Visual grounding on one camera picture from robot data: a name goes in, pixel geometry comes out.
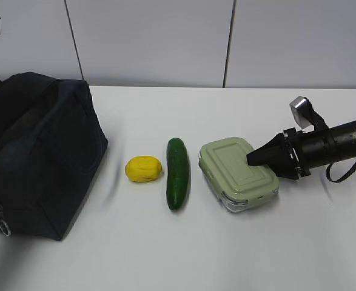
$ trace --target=navy blue bag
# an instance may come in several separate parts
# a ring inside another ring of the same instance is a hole
[[[107,148],[85,81],[36,73],[0,87],[0,231],[61,240]]]

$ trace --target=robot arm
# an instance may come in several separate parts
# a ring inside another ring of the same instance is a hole
[[[313,125],[314,131],[287,129],[248,154],[248,164],[267,164],[277,176],[295,180],[323,165],[329,165],[326,177],[332,182],[342,182],[354,173],[356,163],[342,178],[333,181],[330,176],[333,163],[356,157],[356,121],[330,129],[307,98],[299,96],[290,106],[296,123],[302,129]]]

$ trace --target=food container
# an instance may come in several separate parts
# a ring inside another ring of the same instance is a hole
[[[279,180],[268,166],[249,166],[252,146],[242,138],[226,138],[202,146],[200,168],[213,191],[231,212],[240,212],[270,201]]]

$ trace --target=lemon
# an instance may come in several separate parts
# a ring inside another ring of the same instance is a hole
[[[162,167],[153,156],[137,156],[125,166],[125,174],[133,182],[149,182],[159,177]]]

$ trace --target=green cucumber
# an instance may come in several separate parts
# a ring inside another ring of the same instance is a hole
[[[167,166],[167,203],[171,210],[178,210],[186,199],[190,176],[187,149],[179,138],[168,142]]]

